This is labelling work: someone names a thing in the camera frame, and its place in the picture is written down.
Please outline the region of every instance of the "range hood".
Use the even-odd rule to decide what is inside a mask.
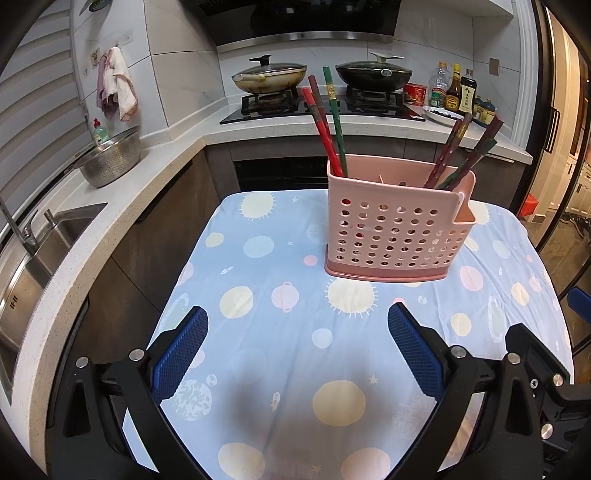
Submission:
[[[181,0],[219,52],[305,38],[392,41],[401,0]]]

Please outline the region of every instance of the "towel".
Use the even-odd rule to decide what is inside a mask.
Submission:
[[[107,95],[105,88],[106,62],[107,55],[103,55],[99,63],[99,78],[96,85],[96,106],[102,110],[108,120],[111,120],[115,116],[119,105],[113,100],[113,95]]]
[[[138,97],[129,76],[127,65],[118,47],[113,47],[107,54],[103,77],[107,97],[119,104],[119,118],[128,121],[138,109]]]

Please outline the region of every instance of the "white towel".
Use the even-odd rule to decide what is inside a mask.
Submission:
[[[104,84],[107,95],[113,95],[113,100],[119,104],[121,121],[128,121],[138,109],[138,97],[118,47],[110,49],[107,55]]]

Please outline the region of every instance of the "pot lid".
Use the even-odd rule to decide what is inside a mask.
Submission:
[[[248,59],[249,61],[257,61],[260,65],[256,67],[250,67],[249,69],[242,70],[238,75],[252,74],[258,75],[261,73],[279,73],[279,72],[294,72],[296,70],[306,70],[306,65],[299,63],[269,63],[269,57],[271,55],[263,55],[255,59]]]
[[[377,60],[375,61],[368,61],[368,60],[362,60],[362,61],[349,61],[347,63],[342,63],[340,65],[337,65],[336,68],[337,70],[362,70],[365,72],[381,72],[383,69],[388,69],[391,70],[392,73],[413,73],[412,70],[406,69],[404,67],[401,67],[400,65],[395,65],[393,63],[388,63],[386,62],[386,60],[389,59],[402,59],[404,57],[398,57],[398,56],[386,56],[386,55],[381,55],[379,53],[374,53],[374,52],[369,52],[372,55],[375,55],[375,57],[377,58]]]

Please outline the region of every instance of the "plastic bottle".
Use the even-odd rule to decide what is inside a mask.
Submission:
[[[435,75],[429,80],[429,88],[431,90],[429,96],[429,105],[439,108],[445,107],[445,94],[452,83],[452,76],[447,69],[447,63],[439,62]]]
[[[99,119],[97,118],[95,118],[95,129],[92,132],[92,138],[95,139],[95,143],[97,145],[107,141],[110,138],[109,134],[107,133],[107,129],[100,124]]]

